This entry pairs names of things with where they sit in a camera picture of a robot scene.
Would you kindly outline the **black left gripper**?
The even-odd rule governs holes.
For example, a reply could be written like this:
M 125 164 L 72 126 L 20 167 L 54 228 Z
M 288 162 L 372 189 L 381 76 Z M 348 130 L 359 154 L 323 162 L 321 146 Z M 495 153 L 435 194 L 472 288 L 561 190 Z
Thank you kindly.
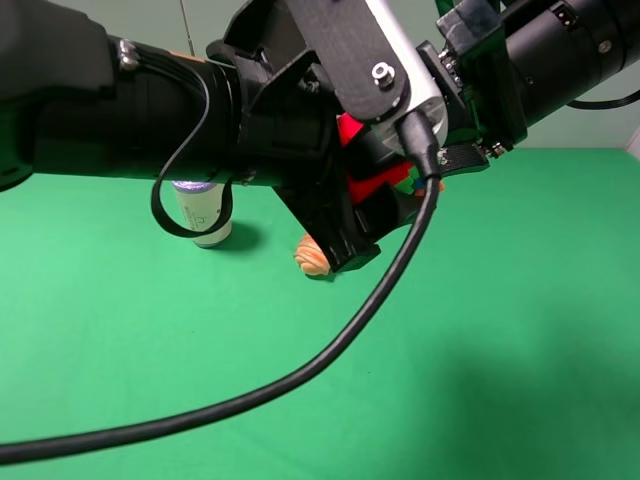
M 280 186 L 276 195 L 331 272 L 362 268 L 380 254 L 373 240 L 413 222 L 422 198 L 396 189 L 378 189 L 354 208 L 338 104 L 286 2 L 246 2 L 206 53 L 229 61 L 236 75 L 221 165 L 239 181 Z

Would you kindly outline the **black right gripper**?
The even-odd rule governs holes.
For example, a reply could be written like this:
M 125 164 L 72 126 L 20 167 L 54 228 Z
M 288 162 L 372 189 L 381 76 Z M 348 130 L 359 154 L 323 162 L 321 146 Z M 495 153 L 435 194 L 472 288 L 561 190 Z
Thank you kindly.
M 445 100 L 446 138 L 438 153 L 444 175 L 487 169 L 527 135 L 524 108 L 507 50 L 499 1 L 438 1 L 441 51 L 417 52 Z

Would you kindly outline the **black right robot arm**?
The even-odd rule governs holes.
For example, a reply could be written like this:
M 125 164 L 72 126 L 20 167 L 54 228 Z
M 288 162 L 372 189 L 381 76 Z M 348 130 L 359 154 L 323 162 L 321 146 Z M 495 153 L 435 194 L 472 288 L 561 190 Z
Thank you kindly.
M 445 176 L 488 167 L 564 106 L 607 110 L 638 100 L 581 95 L 639 59 L 636 1 L 439 1 L 444 48 L 417 50 L 445 98 Z

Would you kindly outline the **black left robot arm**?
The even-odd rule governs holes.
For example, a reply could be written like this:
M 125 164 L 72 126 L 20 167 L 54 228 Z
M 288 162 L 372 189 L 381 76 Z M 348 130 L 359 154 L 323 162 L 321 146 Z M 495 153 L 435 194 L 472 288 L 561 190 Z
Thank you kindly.
M 215 183 L 219 230 L 232 187 L 272 187 L 334 271 L 378 254 L 420 197 L 388 184 L 355 204 L 338 108 L 306 82 L 315 55 L 292 27 L 256 56 L 218 43 L 189 60 L 109 35 L 48 1 L 1 5 L 1 186 L 35 173 Z

